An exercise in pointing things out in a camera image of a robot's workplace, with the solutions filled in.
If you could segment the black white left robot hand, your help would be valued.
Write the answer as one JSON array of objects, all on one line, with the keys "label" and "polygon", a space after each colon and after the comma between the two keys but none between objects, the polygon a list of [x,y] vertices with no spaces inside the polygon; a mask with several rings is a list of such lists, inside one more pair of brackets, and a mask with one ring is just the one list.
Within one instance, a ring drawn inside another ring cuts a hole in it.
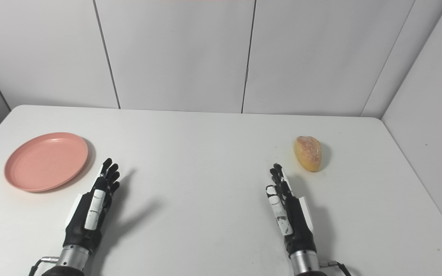
[{"label": "black white left robot hand", "polygon": [[91,187],[80,194],[65,229],[63,246],[80,246],[93,253],[100,245],[101,227],[112,206],[113,196],[120,187],[118,164],[107,158]]}]

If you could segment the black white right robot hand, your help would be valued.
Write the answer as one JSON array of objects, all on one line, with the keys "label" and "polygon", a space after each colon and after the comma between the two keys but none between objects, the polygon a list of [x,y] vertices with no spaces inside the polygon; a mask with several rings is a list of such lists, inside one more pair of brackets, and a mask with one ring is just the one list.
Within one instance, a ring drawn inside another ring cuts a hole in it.
[{"label": "black white right robot hand", "polygon": [[305,197],[295,196],[280,164],[274,164],[270,174],[273,184],[266,187],[266,196],[284,236],[287,254],[291,256],[299,251],[315,253],[313,223]]}]

